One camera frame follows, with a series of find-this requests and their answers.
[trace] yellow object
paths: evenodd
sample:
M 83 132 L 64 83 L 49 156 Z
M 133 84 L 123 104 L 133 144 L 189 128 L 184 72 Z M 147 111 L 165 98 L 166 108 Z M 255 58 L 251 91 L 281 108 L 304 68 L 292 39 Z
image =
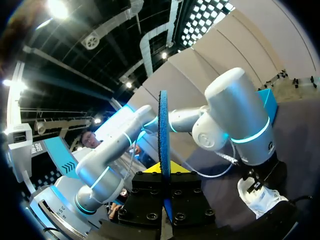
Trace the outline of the yellow object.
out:
M 170 168 L 171 168 L 171 173 L 175 174 L 176 172 L 181 172 L 181 173 L 190 173 L 189 170 L 185 169 L 184 167 L 176 164 L 174 161 L 170 161 Z M 152 167 L 149 167 L 147 170 L 143 171 L 144 173 L 161 173 L 160 169 L 160 162 L 158 162 L 156 165 L 153 165 Z

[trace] white sneaker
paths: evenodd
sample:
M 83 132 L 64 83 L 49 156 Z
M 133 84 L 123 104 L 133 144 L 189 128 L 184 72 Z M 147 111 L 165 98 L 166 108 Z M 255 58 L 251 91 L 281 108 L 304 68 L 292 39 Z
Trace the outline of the white sneaker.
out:
M 248 193 L 247 190 L 254 184 L 253 177 L 248 177 L 245 181 L 241 178 L 238 181 L 239 196 L 244 203 L 254 212 L 256 219 L 272 209 L 280 201 L 288 201 L 281 196 L 277 190 L 271 190 L 262 186 L 259 190 L 253 190 Z

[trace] black cable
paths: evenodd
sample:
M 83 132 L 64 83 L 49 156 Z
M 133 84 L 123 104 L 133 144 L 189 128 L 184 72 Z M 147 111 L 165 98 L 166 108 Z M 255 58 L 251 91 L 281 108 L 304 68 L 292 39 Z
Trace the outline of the black cable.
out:
M 303 195 L 303 196 L 300 196 L 300 197 L 297 197 L 296 199 L 292 200 L 291 202 L 293 204 L 296 204 L 298 201 L 300 200 L 312 200 L 314 199 L 312 196 L 309 196 L 309 195 Z
M 44 233 L 47 232 L 47 231 L 57 231 L 60 233 L 60 231 L 58 229 L 55 229 L 53 227 L 46 227 L 42 230 Z

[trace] person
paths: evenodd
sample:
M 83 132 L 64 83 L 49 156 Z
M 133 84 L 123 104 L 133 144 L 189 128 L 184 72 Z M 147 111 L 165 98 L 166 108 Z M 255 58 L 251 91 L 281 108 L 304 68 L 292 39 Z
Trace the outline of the person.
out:
M 89 149 L 95 149 L 102 143 L 102 141 L 99 141 L 96 138 L 96 135 L 90 130 L 84 130 L 80 135 L 79 141 L 83 144 L 83 146 Z

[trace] blue grinding disc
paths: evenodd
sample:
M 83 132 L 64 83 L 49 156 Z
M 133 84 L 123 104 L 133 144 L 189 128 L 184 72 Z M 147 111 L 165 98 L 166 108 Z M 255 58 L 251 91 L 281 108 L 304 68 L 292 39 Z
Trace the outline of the blue grinding disc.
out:
M 163 179 L 170 181 L 170 139 L 167 91 L 159 94 L 159 119 L 158 119 L 158 154 Z

